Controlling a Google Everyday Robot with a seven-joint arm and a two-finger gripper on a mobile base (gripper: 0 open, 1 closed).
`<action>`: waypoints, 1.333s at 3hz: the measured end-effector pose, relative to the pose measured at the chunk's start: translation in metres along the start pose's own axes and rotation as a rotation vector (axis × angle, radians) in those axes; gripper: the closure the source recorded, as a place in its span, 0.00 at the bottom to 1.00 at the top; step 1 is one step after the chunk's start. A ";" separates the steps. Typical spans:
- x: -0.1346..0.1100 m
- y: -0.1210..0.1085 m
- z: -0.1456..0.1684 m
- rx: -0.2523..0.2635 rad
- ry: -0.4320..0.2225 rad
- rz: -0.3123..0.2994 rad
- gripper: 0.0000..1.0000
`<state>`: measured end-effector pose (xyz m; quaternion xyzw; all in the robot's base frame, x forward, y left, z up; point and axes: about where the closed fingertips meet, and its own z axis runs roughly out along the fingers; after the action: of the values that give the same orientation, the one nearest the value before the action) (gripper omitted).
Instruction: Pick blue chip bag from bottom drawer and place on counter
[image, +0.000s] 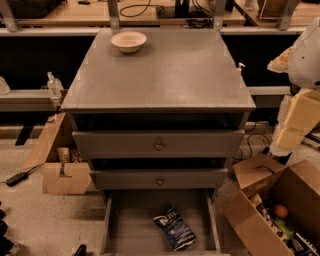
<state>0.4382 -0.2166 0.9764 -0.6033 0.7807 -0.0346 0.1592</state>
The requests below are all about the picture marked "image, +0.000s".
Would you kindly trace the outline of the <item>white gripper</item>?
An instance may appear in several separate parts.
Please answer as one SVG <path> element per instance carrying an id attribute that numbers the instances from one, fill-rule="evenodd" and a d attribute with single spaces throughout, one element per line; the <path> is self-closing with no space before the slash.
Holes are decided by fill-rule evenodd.
<path id="1" fill-rule="evenodd" d="M 292 153 L 320 122 L 320 92 L 301 89 L 281 102 L 270 151 L 275 156 Z"/>

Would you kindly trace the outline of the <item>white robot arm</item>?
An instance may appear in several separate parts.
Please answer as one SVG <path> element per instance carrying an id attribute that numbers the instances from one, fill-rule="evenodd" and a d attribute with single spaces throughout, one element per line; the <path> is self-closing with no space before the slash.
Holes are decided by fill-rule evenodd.
<path id="1" fill-rule="evenodd" d="M 287 73 L 291 84 L 299 89 L 294 96 L 283 98 L 270 145 L 272 155 L 287 156 L 320 123 L 320 17 L 267 69 Z"/>

